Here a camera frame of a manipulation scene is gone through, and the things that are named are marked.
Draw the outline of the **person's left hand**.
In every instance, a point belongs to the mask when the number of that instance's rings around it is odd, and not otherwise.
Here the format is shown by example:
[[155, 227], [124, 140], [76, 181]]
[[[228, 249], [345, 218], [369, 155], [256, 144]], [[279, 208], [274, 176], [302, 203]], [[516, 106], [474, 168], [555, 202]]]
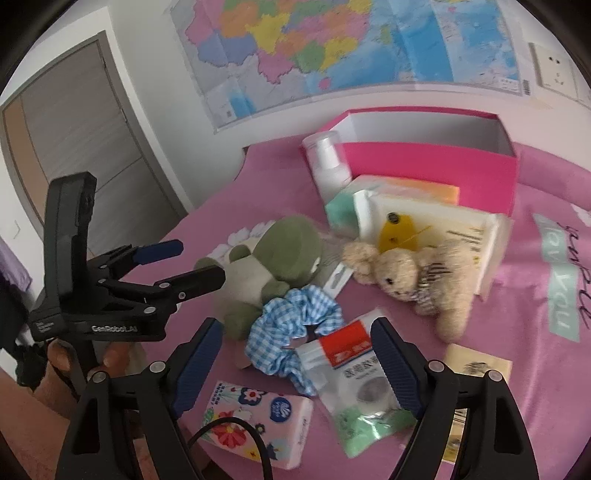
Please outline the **person's left hand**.
[[[72, 355], [58, 341], [53, 341], [49, 345], [47, 355], [48, 363], [45, 375], [33, 395], [50, 410], [67, 418], [75, 409], [77, 400], [61, 376], [64, 378], [70, 376], [73, 364]], [[139, 343], [113, 342], [106, 346], [102, 364], [92, 369], [90, 374], [101, 370], [107, 372], [111, 377], [120, 377], [138, 373], [145, 366], [145, 351]]]

